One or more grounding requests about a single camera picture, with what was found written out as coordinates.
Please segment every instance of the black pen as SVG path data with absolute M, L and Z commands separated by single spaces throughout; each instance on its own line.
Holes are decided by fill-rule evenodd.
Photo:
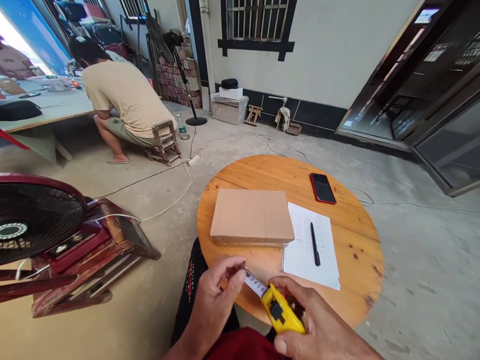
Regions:
M 320 254 L 317 249 L 317 241 L 315 240 L 314 223 L 310 223 L 311 243 L 313 245 L 313 255 L 315 256 L 315 265 L 320 266 Z

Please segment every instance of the foot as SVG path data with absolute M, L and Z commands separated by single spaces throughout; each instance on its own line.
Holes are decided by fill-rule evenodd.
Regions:
M 107 161 L 107 164 L 128 164 L 130 159 L 123 155 L 123 156 L 114 156 L 112 160 Z

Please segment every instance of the hand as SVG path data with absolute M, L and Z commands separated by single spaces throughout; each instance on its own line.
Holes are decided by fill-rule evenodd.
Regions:
M 247 276 L 244 264 L 243 257 L 222 257 L 198 280 L 190 320 L 178 341 L 191 349 L 188 359 L 202 359 L 222 333 Z
M 312 288 L 288 276 L 271 278 L 278 291 L 305 308 L 307 334 L 286 331 L 275 337 L 275 350 L 294 360 L 382 359 Z

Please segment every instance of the tape measure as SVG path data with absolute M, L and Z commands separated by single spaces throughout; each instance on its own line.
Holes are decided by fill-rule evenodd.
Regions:
M 268 287 L 264 286 L 247 268 L 245 270 L 245 283 L 260 297 L 276 333 L 294 331 L 305 334 L 304 324 L 295 315 L 288 301 L 275 286 L 272 284 L 269 284 Z

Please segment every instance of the measuring tape blade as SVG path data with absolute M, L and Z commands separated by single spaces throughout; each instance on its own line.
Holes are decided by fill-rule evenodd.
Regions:
M 267 287 L 264 286 L 247 268 L 246 271 L 246 278 L 245 283 L 252 289 L 255 294 L 257 294 L 260 298 L 265 294 L 267 291 Z

